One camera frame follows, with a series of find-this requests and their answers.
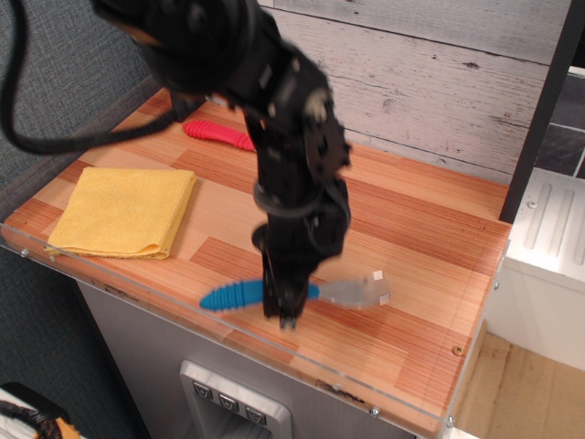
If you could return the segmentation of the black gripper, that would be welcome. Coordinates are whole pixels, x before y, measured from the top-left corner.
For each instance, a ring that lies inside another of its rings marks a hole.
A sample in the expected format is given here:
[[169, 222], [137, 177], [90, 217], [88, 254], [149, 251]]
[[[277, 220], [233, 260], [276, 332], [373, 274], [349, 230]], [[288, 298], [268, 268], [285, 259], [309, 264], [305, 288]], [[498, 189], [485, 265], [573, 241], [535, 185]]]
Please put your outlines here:
[[[262, 306], [266, 318], [279, 318], [280, 329], [294, 330], [310, 297], [310, 275], [326, 259], [339, 255], [351, 222], [346, 182], [325, 185], [320, 198], [301, 216], [268, 215], [252, 234], [262, 257]], [[287, 292], [287, 317], [276, 293]]]

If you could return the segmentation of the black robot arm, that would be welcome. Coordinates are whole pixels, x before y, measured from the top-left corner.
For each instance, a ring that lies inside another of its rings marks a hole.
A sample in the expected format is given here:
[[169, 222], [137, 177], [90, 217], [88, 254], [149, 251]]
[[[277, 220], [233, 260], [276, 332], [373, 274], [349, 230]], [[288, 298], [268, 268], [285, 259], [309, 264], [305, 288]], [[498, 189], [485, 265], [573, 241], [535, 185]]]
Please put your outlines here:
[[217, 95], [242, 111], [257, 154], [253, 190], [267, 220], [263, 310], [293, 327], [319, 264], [343, 250], [351, 220], [350, 147], [324, 73], [254, 1], [96, 1], [130, 35], [154, 78], [187, 99]]

